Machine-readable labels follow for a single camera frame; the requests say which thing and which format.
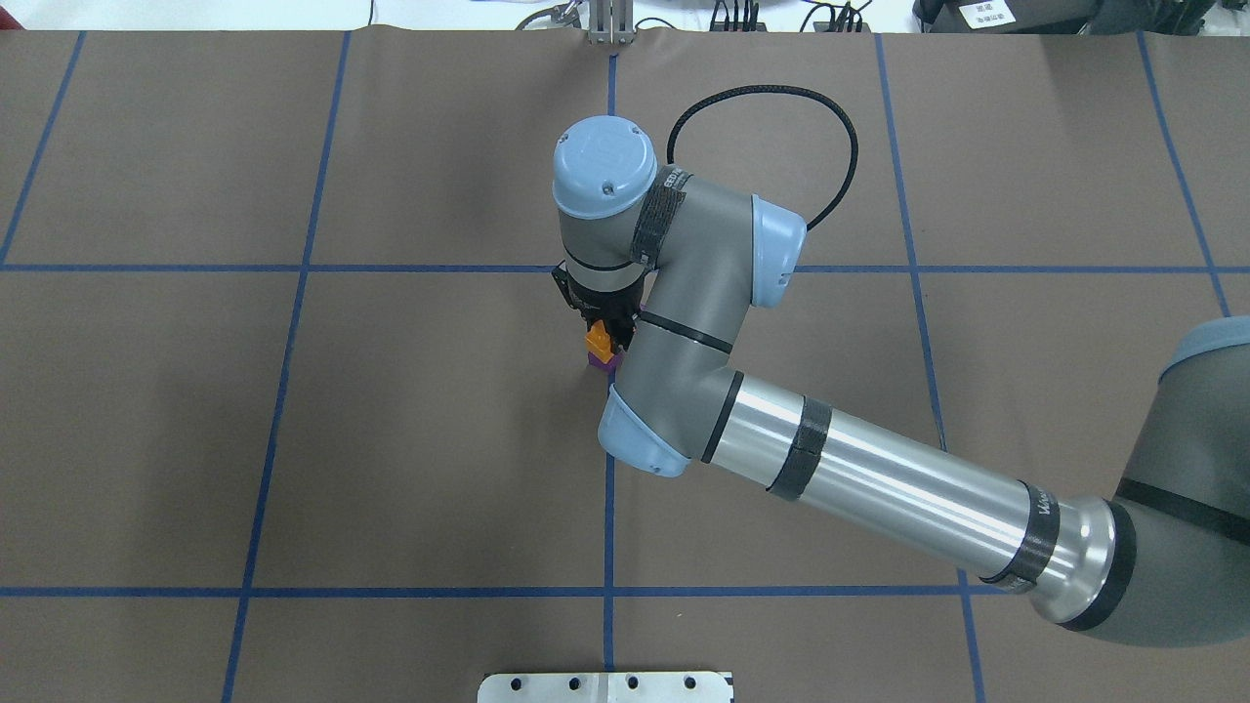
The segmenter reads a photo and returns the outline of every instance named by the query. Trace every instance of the label sticker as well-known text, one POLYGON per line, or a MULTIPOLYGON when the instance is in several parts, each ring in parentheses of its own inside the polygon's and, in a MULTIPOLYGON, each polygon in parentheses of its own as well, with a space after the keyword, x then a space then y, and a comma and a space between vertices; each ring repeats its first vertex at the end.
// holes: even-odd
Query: label sticker
POLYGON ((1011 14, 1011 8, 1008 8, 1006 0, 960 5, 959 11, 962 13, 968 26, 972 29, 1009 25, 1015 21, 1015 15, 1011 14))

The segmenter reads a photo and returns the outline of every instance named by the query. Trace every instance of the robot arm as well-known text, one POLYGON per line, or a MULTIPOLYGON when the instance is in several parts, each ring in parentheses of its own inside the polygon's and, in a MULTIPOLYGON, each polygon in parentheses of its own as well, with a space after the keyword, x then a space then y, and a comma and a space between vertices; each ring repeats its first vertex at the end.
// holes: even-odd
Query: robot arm
POLYGON ((1096 638, 1250 634, 1250 318, 1185 338, 1115 498, 1060 500, 729 368, 748 308, 776 305, 789 284, 799 215, 659 166, 646 134, 612 116, 561 136, 552 194, 570 304, 588 321, 638 315, 599 428, 616 458, 664 477, 694 458, 722 467, 1096 638))

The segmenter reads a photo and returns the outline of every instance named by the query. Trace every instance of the blue joint cap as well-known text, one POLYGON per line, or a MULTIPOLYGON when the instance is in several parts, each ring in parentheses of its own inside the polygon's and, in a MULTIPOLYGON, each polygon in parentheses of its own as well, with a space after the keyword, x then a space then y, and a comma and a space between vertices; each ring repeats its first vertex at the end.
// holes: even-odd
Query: blue joint cap
POLYGON ((1208 352, 1215 352, 1229 346, 1240 346, 1242 344, 1250 344, 1250 316, 1220 318, 1218 320, 1202 323, 1191 329, 1189 334, 1180 340, 1180 344, 1176 345, 1176 353, 1172 355, 1172 360, 1169 362, 1164 372, 1159 374, 1159 379, 1162 380, 1168 372, 1172 370, 1172 368, 1186 359, 1198 357, 1199 354, 1206 354, 1208 352))
POLYGON ((615 383, 608 388, 608 407, 599 420, 599 444, 621 462, 665 478, 681 475, 690 464, 690 458, 655 434, 625 404, 615 383))
POLYGON ((808 238, 808 223, 795 213, 751 195, 755 261, 751 270, 751 305, 774 308, 790 285, 799 254, 808 238))
POLYGON ((646 195, 659 168, 651 138, 636 124, 610 115, 586 118, 555 145, 551 195, 569 216, 610 218, 646 195))

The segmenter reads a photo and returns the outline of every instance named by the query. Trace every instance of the metal bracket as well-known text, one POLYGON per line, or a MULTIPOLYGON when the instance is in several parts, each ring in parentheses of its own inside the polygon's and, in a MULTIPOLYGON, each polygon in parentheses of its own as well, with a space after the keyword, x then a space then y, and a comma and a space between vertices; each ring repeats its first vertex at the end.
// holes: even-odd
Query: metal bracket
POLYGON ((590 21, 586 39, 591 44, 634 43, 634 0, 588 0, 590 21))
POLYGON ((732 703, 734 674, 720 672, 622 672, 494 674, 478 688, 478 703, 732 703))

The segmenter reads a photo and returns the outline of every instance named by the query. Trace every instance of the black band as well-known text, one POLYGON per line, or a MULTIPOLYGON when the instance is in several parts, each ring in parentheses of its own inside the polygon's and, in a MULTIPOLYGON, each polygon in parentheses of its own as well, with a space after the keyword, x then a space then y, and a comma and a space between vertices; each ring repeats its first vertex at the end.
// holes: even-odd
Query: black band
POLYGON ((798 500, 816 473, 820 464, 820 452, 829 438, 829 423, 834 419, 834 409, 820 400, 802 398, 802 415, 799 429, 790 442, 790 452, 785 455, 781 472, 772 479, 769 493, 785 500, 798 500))
POLYGON ((629 256, 649 271, 655 270, 664 236, 669 234, 672 218, 676 216, 681 201, 686 199, 681 189, 688 180, 690 174, 676 166, 668 166, 668 173, 660 171, 660 176, 642 199, 642 210, 634 225, 634 241, 630 244, 629 256))
POLYGON ((1059 623, 1060 627, 1072 632, 1096 628, 1111 617, 1115 607, 1124 598, 1124 592, 1132 579, 1132 568, 1138 564, 1138 530, 1132 527, 1132 518, 1116 503, 1106 505, 1111 508, 1111 518, 1115 522, 1115 552, 1111 554, 1111 570, 1108 572, 1106 583, 1094 597, 1090 607, 1066 623, 1059 623))
POLYGON ((712 349, 718 352, 724 352, 725 354, 729 354, 730 352, 734 350, 734 345, 725 341, 724 339, 712 336, 710 334, 704 334, 696 330, 695 328, 686 326, 676 320, 670 320, 669 318, 661 318, 660 315, 656 315, 655 313, 648 310, 642 310, 641 313, 639 313, 638 319, 640 321, 655 325, 660 329, 671 331, 672 334, 679 334, 681 336, 685 336, 686 339, 698 341, 699 344, 702 344, 705 346, 711 346, 712 349))
POLYGON ((981 579, 1009 593, 1025 593, 1038 585, 1059 539, 1059 500, 1044 488, 1028 483, 1024 487, 1029 490, 1029 522, 1020 548, 1005 569, 981 579))
POLYGON ((621 270, 621 269, 624 269, 626 266, 634 265, 634 261, 625 261, 624 264, 616 264, 615 266, 596 266, 594 264, 588 264, 588 263, 582 261, 581 259, 574 256, 572 253, 569 251, 568 249, 564 250, 564 254, 566 256, 569 256, 570 259, 572 259, 574 261, 576 261, 579 266, 581 266, 584 269, 590 269, 592 271, 605 271, 605 273, 606 271, 619 271, 619 270, 621 270))
POLYGON ((720 407, 720 417, 716 425, 711 428, 711 437, 708 439, 708 448, 704 449, 702 463, 710 464, 716 445, 720 444, 720 435, 725 434, 725 425, 729 424, 729 413, 734 410, 738 402, 738 390, 742 388, 742 372, 734 372, 734 380, 729 384, 729 393, 725 395, 725 404, 720 407))
POLYGON ((1215 534, 1250 547, 1250 520, 1241 515, 1214 508, 1192 498, 1178 495, 1170 490, 1132 480, 1131 478, 1120 479, 1120 488, 1115 490, 1115 497, 1132 500, 1146 508, 1154 508, 1165 515, 1171 515, 1178 520, 1211 530, 1215 534))

